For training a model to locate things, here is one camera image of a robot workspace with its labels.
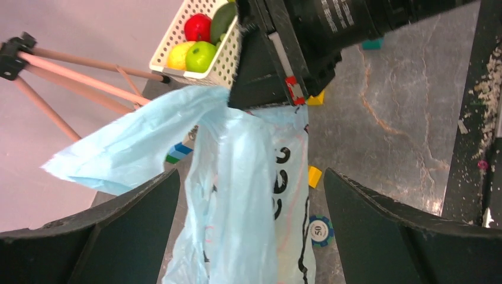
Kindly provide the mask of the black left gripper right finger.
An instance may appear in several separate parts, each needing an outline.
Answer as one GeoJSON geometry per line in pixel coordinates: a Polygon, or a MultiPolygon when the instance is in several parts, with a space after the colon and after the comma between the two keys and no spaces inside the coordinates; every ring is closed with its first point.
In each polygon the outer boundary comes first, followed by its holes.
{"type": "Polygon", "coordinates": [[[501,231],[447,220],[327,169],[324,190],[347,283],[500,283],[501,231]]]}

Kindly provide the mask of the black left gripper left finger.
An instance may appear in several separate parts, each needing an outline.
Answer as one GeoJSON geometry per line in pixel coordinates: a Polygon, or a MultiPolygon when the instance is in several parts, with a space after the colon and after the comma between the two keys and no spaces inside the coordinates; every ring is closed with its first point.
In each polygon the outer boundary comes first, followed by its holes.
{"type": "Polygon", "coordinates": [[[36,230],[1,234],[2,283],[156,283],[179,190],[177,170],[36,230]]]}

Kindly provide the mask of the light blue plastic bag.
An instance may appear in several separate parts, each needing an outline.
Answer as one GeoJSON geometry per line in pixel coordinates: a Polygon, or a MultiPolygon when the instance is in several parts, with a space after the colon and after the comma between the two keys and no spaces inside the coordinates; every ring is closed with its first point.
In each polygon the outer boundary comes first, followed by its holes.
{"type": "Polygon", "coordinates": [[[314,283],[308,109],[244,112],[229,90],[187,86],[56,153],[53,176],[120,195],[160,174],[197,127],[188,212],[163,283],[314,283]]]}

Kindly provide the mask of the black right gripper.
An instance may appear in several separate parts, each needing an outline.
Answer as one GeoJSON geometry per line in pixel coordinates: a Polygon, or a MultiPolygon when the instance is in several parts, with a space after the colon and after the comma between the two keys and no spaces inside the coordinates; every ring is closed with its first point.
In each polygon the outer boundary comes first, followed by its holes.
{"type": "Polygon", "coordinates": [[[464,1],[237,1],[239,62],[228,106],[302,105],[334,78],[344,48],[464,1]]]}

